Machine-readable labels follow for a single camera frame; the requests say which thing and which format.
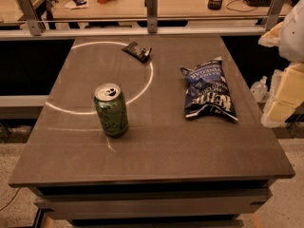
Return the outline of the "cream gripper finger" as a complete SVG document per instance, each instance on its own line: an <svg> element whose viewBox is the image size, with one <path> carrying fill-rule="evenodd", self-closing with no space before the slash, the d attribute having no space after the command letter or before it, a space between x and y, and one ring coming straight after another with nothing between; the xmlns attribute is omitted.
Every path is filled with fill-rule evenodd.
<svg viewBox="0 0 304 228"><path fill-rule="evenodd" d="M266 127L280 127L303 103L304 64L291 62L283 71L276 70L272 77L270 97L264 106L261 123Z"/></svg>
<svg viewBox="0 0 304 228"><path fill-rule="evenodd" d="M277 47L279 45L279 35L282 25L282 22L275 25L258 39L258 43L267 48Z"/></svg>

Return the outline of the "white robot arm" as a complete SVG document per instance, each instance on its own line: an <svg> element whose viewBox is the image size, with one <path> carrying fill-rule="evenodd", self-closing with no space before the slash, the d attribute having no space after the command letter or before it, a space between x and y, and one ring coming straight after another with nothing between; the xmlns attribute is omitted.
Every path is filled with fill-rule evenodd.
<svg viewBox="0 0 304 228"><path fill-rule="evenodd" d="M304 103L304 0L299 0L285 19L262 35L258 43L267 48L278 47L279 56L290 64L274 75L270 97L261 123L280 127Z"/></svg>

